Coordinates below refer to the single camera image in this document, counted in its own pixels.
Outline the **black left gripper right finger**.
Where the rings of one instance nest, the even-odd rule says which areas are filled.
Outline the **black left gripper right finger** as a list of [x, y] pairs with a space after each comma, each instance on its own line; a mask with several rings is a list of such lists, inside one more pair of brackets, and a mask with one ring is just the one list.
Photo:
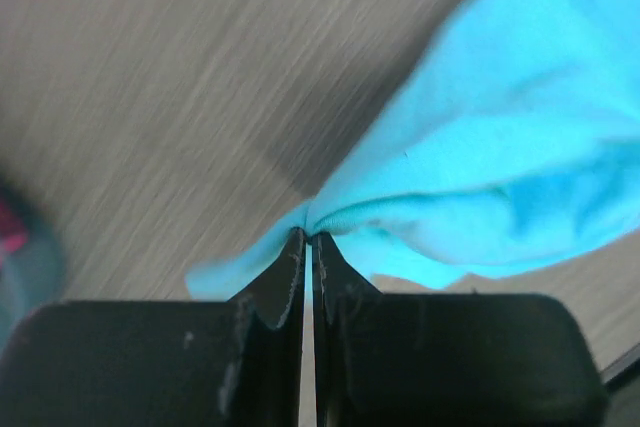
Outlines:
[[312, 239], [321, 426], [599, 426], [608, 394], [574, 317], [529, 294], [383, 293]]

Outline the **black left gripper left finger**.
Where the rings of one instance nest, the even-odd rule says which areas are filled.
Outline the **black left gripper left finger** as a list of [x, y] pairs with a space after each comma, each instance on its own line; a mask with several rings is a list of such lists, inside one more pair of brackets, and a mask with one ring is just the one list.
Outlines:
[[305, 236], [225, 302], [67, 301], [13, 331], [5, 426], [294, 426]]

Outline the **cyan t-shirt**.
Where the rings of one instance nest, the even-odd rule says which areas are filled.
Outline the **cyan t-shirt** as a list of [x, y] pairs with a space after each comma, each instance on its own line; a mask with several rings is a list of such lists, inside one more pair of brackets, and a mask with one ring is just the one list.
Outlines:
[[319, 192], [186, 277], [225, 300], [291, 229], [363, 276], [443, 289], [608, 245], [639, 226], [639, 0], [463, 0]]

